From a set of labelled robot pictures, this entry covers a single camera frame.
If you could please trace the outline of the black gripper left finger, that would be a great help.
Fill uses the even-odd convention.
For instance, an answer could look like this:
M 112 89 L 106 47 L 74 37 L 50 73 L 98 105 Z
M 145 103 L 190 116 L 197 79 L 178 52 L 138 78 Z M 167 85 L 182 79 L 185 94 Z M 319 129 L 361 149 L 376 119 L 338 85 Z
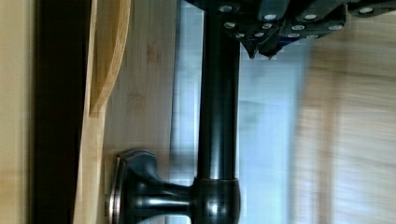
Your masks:
M 281 49 L 282 0 L 185 0 L 213 14 L 226 34 L 240 42 L 250 59 L 272 58 Z

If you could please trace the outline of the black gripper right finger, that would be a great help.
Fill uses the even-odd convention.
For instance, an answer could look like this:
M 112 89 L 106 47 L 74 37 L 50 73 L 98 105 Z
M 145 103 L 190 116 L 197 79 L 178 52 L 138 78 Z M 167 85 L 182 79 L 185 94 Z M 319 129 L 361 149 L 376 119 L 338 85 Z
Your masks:
M 269 37 L 258 47 L 268 58 L 299 39 L 321 38 L 341 30 L 347 13 L 370 18 L 395 10 L 395 0 L 260 0 L 258 18 Z

